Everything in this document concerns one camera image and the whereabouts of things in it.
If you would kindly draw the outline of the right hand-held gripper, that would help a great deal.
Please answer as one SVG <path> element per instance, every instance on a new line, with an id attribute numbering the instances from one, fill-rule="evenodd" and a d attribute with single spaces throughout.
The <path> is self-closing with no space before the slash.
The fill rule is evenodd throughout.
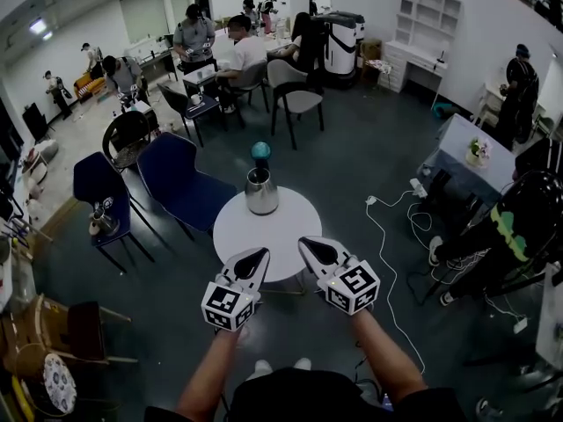
<path id="1" fill-rule="evenodd" d="M 366 260 L 351 256 L 340 242 L 321 236 L 302 236 L 298 240 L 299 253 L 325 301 L 352 316 L 366 309 L 378 296 L 381 280 Z M 327 273 L 328 263 L 342 263 Z"/>

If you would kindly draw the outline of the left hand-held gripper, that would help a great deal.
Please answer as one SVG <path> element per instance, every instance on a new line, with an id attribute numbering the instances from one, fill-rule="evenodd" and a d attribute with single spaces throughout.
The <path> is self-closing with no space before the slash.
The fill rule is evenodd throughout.
<path id="1" fill-rule="evenodd" d="M 270 251 L 265 247 L 231 257 L 202 298 L 205 322 L 217 329 L 238 331 L 255 313 L 269 263 Z"/>

